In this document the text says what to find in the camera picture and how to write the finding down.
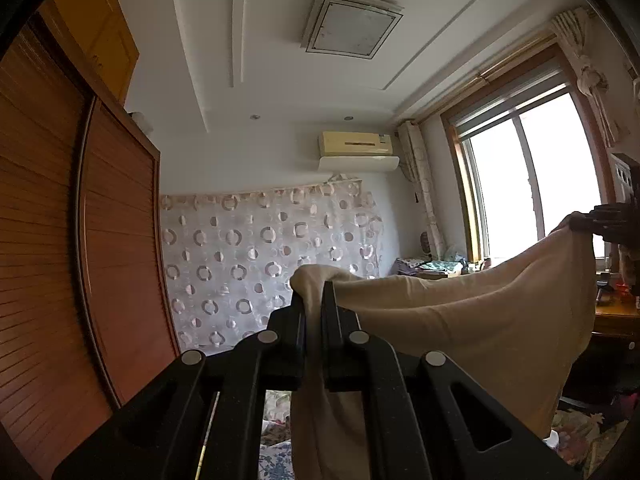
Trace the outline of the beige t-shirt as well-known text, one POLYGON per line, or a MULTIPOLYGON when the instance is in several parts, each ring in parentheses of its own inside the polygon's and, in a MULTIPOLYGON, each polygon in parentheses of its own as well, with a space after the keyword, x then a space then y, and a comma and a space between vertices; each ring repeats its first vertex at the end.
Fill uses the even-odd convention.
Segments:
POLYGON ((541 242, 486 271, 427 281, 365 280, 334 266, 298 268, 308 358, 292 396, 292 463, 299 479, 369 474, 360 397, 322 384, 320 306, 325 282, 339 306, 397 351, 450 356, 537 437, 550 434, 570 368, 587 348, 596 314, 592 237, 560 224, 541 242))

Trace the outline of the wooden bedside cabinet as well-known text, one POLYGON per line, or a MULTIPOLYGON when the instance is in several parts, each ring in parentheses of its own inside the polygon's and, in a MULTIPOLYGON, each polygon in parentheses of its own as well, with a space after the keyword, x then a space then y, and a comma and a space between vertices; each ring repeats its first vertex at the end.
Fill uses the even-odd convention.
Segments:
POLYGON ((639 297, 631 293, 620 274, 597 274, 596 320, 593 333, 639 340, 639 297))

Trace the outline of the blue floral white bedsheet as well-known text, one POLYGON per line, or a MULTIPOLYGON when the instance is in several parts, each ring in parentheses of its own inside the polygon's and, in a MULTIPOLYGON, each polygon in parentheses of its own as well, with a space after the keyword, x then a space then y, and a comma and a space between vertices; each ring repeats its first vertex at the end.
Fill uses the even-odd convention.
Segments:
POLYGON ((268 390, 262 415, 258 478, 294 480, 291 442, 291 393, 268 390))

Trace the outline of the brown wooden wardrobe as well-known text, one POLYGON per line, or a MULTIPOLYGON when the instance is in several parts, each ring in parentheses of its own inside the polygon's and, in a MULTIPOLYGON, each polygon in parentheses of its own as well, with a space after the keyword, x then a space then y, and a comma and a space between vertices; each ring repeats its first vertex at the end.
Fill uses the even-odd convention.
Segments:
POLYGON ((118 0, 1 0, 1 474, 47 479, 177 356, 118 0))

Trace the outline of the floral drape right of window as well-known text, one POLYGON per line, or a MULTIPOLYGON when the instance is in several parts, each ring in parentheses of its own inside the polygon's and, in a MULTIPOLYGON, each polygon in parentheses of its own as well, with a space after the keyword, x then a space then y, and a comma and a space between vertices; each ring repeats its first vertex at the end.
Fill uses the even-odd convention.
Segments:
POLYGON ((577 87, 590 99, 600 133, 607 148, 614 148, 620 142, 620 132, 608 102, 608 80, 594 64, 589 47, 591 22, 589 12, 583 6, 556 14, 550 27, 560 44, 577 61, 577 87))

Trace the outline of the floral drape of window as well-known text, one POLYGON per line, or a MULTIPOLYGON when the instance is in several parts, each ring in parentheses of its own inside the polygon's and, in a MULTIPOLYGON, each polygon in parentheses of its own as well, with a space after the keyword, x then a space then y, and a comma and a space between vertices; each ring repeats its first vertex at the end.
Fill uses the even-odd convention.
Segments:
POLYGON ((397 135, 402 149, 402 160, 406 167, 406 173, 421 207, 423 216, 422 231, 427 235, 428 247, 432 257, 436 260, 442 260, 446 254, 447 247, 436 216, 431 167, 428 162, 422 132, 414 122, 405 120, 397 127, 397 135))
POLYGON ((590 99, 600 133, 607 148, 614 148, 620 142, 620 132, 608 102, 608 80, 594 64, 589 47, 591 22, 589 12, 583 6, 556 14, 550 27, 560 44, 577 61, 577 87, 590 99))

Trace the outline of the floral drape left of window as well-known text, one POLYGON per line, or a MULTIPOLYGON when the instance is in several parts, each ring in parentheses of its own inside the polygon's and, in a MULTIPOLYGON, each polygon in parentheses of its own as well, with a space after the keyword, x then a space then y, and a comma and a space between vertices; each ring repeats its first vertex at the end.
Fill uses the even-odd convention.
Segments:
POLYGON ((428 247, 432 257, 436 260, 442 260, 446 254, 447 247, 436 216, 431 167, 428 162, 422 132, 414 122, 405 120, 397 127, 397 135, 402 149, 402 160, 406 167, 406 173, 421 207, 423 216, 422 231, 427 235, 428 247))

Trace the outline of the square ceiling light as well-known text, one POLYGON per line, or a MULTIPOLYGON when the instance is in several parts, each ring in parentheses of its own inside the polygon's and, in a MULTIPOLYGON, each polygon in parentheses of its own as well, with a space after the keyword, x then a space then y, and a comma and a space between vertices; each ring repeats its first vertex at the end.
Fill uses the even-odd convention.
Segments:
POLYGON ((372 60, 403 16, 402 6, 385 0, 314 0, 300 47, 372 60))

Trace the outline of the window with wooden frame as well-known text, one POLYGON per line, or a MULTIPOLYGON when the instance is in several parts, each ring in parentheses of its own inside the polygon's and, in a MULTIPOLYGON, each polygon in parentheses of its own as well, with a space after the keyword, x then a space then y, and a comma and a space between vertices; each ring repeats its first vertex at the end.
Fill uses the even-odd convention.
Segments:
POLYGON ((472 261, 502 263, 615 200, 608 152, 556 44, 442 113, 472 261))

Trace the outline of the beige wall air conditioner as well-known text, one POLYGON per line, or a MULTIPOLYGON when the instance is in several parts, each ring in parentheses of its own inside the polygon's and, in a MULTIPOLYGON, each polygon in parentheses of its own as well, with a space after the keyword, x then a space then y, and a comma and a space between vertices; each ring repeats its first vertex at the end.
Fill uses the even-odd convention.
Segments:
POLYGON ((399 165, 389 134, 323 131, 318 143, 322 172, 391 172, 399 165))

